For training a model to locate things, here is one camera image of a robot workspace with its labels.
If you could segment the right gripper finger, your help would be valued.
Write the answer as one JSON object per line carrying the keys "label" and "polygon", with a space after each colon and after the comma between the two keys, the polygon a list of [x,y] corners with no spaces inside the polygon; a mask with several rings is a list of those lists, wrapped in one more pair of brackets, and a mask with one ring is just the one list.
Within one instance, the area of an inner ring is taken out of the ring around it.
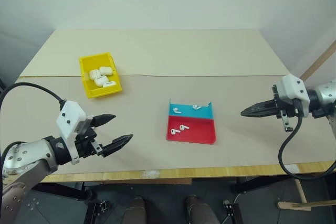
{"label": "right gripper finger", "polygon": [[276,115],[276,110],[274,109],[251,109],[247,108],[241,111],[241,116],[251,117],[251,118],[263,118],[267,116]]}
{"label": "right gripper finger", "polygon": [[275,114],[276,103],[274,100],[256,103],[241,111],[241,114]]}

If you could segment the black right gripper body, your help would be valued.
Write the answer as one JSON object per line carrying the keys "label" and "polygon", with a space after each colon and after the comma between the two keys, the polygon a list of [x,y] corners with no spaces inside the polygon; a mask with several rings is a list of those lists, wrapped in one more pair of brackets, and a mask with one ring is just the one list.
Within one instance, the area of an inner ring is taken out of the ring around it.
{"label": "black right gripper body", "polygon": [[272,115],[275,115],[277,119],[282,120],[283,128],[285,132],[292,132],[293,127],[290,126],[289,118],[296,116],[295,107],[292,104],[289,104],[280,99],[276,85],[272,86],[273,92],[273,112]]}

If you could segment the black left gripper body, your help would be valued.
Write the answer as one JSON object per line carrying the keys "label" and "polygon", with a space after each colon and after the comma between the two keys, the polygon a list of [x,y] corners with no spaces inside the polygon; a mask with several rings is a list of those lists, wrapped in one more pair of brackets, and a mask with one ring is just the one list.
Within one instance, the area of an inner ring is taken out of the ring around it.
{"label": "black left gripper body", "polygon": [[95,138],[97,136],[94,131],[99,126],[98,118],[92,118],[88,125],[76,136],[75,146],[79,157],[86,158],[92,155],[102,155],[103,147]]}

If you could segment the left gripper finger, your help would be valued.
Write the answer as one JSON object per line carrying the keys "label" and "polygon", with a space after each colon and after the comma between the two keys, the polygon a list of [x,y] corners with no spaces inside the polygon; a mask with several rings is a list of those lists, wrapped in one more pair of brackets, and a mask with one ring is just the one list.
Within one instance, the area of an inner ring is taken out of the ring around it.
{"label": "left gripper finger", "polygon": [[133,134],[123,135],[112,141],[112,143],[102,147],[102,157],[107,157],[122,149],[132,139]]}
{"label": "left gripper finger", "polygon": [[111,120],[113,120],[116,116],[113,114],[102,114],[97,115],[92,118],[92,127],[99,127],[107,124]]}

